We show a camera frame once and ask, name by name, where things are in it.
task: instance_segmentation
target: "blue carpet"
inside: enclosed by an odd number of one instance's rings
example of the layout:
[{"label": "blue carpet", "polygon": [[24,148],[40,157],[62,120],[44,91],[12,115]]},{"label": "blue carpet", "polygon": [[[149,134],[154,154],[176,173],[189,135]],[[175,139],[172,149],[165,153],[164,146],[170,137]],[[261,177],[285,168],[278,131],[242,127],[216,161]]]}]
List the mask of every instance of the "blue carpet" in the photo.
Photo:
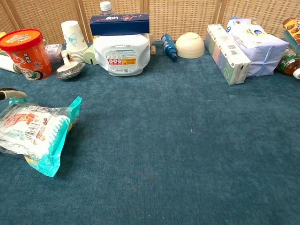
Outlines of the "blue carpet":
[{"label": "blue carpet", "polygon": [[133,77],[0,71],[30,102],[82,97],[54,178],[0,154],[1,225],[300,224],[300,83],[276,72],[228,86],[208,51],[173,63],[156,46]]}]

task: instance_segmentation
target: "white plastic container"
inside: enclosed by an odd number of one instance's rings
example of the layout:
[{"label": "white plastic container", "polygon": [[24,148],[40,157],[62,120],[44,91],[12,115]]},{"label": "white plastic container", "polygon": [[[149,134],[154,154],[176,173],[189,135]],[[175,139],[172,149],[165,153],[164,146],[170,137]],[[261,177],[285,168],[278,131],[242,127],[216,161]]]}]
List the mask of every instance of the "white plastic container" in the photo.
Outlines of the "white plastic container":
[{"label": "white plastic container", "polygon": [[140,74],[150,60],[148,34],[99,36],[94,40],[96,61],[110,75]]}]

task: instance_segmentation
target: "teal plastic packaging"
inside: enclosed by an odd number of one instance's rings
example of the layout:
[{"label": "teal plastic packaging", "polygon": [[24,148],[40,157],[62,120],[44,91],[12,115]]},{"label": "teal plastic packaging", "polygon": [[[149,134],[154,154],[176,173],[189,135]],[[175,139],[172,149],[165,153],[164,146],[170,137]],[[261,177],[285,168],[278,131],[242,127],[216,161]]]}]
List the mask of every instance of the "teal plastic packaging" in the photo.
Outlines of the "teal plastic packaging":
[{"label": "teal plastic packaging", "polygon": [[171,35],[164,34],[161,37],[161,44],[164,47],[165,53],[169,56],[173,61],[177,60],[177,49],[175,43],[173,42]]},{"label": "teal plastic packaging", "polygon": [[25,158],[30,166],[53,177],[81,102],[81,97],[77,97],[67,108],[47,108],[11,98],[0,114],[0,151]]}]

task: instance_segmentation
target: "blue bottle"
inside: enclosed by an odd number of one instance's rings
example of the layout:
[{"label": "blue bottle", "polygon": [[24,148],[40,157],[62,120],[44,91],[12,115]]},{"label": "blue bottle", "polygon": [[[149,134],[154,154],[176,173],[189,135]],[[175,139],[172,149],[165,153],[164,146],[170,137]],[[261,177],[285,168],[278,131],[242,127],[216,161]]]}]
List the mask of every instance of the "blue bottle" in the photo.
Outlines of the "blue bottle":
[{"label": "blue bottle", "polygon": [[161,44],[163,45],[167,56],[169,56],[173,61],[176,61],[177,60],[177,49],[171,38],[171,35],[164,34],[161,37]]}]

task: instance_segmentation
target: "blue box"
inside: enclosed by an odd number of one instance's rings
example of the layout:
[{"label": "blue box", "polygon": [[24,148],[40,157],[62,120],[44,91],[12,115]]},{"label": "blue box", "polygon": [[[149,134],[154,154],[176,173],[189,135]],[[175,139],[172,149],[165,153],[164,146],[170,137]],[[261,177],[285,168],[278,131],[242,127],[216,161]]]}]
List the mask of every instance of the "blue box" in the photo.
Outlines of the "blue box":
[{"label": "blue box", "polygon": [[90,19],[92,35],[130,35],[149,33],[148,14],[94,15]]}]

